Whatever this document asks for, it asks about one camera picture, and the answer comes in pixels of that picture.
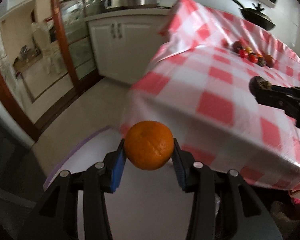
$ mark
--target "red and white checkered tablecloth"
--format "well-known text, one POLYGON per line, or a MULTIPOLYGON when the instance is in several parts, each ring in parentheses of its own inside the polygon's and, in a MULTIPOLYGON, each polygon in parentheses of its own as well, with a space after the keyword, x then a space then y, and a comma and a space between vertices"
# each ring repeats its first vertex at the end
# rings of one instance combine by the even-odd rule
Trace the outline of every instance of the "red and white checkered tablecloth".
POLYGON ((261 187, 300 189, 300 129, 282 110, 259 105, 248 88, 254 76, 300 87, 300 58, 264 29, 193 0, 178 0, 161 34, 169 42, 131 88, 122 132, 159 121, 213 170, 237 169, 261 187), (271 54, 274 68, 241 59, 231 50, 237 40, 271 54))

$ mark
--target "blue gripper pad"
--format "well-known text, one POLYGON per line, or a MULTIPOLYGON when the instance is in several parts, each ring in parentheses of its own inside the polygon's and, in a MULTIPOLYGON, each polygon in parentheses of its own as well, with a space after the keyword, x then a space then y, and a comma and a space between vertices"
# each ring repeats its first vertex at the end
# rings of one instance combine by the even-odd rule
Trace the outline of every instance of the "blue gripper pad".
POLYGON ((186 171, 182 165, 182 161, 181 161, 180 155, 178 154, 177 150, 178 149, 175 145, 174 149, 173 149, 173 154, 172 154, 172 162, 173 162, 174 171, 177 176, 177 181, 178 181, 179 187, 181 187, 181 189, 183 191, 185 191, 186 186, 187 186, 186 185, 186 171))
POLYGON ((110 185, 110 189, 112 192, 115 192, 117 187, 119 187, 119 185, 120 185, 121 176, 123 173, 125 163, 126 163, 126 155, 125 155, 123 147, 122 147, 121 151, 118 155, 117 161, 116 161, 114 167, 112 168, 112 174, 111 174, 112 180, 111 180, 111 185, 110 185))

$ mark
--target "black pan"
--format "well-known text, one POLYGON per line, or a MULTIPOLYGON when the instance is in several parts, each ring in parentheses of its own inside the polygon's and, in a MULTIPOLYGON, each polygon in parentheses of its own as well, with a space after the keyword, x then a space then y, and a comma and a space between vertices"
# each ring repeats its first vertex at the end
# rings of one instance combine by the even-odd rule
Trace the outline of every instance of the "black pan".
POLYGON ((275 27, 270 18, 261 12, 264 10, 264 8, 261 8, 261 4, 258 4, 258 6, 253 4, 255 9, 252 9, 244 7, 238 0, 232 1, 242 8, 240 9, 241 14, 247 21, 264 28, 266 31, 272 30, 275 27))

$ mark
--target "cabinet door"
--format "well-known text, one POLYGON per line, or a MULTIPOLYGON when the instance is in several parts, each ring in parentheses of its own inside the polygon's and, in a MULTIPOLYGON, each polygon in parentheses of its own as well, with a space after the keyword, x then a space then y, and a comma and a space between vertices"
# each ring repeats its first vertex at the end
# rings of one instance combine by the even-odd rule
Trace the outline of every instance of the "cabinet door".
POLYGON ((150 60, 164 43, 157 34, 164 19, 162 15, 116 17, 120 81, 133 84, 145 74, 150 60))
POLYGON ((89 22, 90 35, 99 74, 117 78, 117 33, 112 18, 89 22))

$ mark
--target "red fruit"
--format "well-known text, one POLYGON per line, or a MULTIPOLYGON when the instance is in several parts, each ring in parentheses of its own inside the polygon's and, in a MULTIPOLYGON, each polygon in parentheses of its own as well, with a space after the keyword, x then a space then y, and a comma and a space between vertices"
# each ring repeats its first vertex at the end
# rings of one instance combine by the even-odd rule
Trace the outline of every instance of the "red fruit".
POLYGON ((266 60, 267 66, 269 68, 273 68, 273 66, 275 64, 274 58, 271 55, 268 54, 268 55, 265 56, 265 60, 266 60))
POLYGON ((255 64, 257 64, 258 63, 258 58, 257 58, 257 56, 256 55, 253 55, 253 54, 251 54, 250 56, 249 56, 249 60, 252 62, 252 63, 255 63, 255 64))
POLYGON ((242 57, 242 58, 248 58, 248 57, 249 57, 249 54, 248 54, 248 52, 246 52, 245 49, 239 50, 239 55, 240 55, 240 57, 242 57))
POLYGON ((242 43, 240 41, 236 41, 234 44, 232 44, 232 49, 235 53, 239 53, 239 50, 243 49, 242 43))

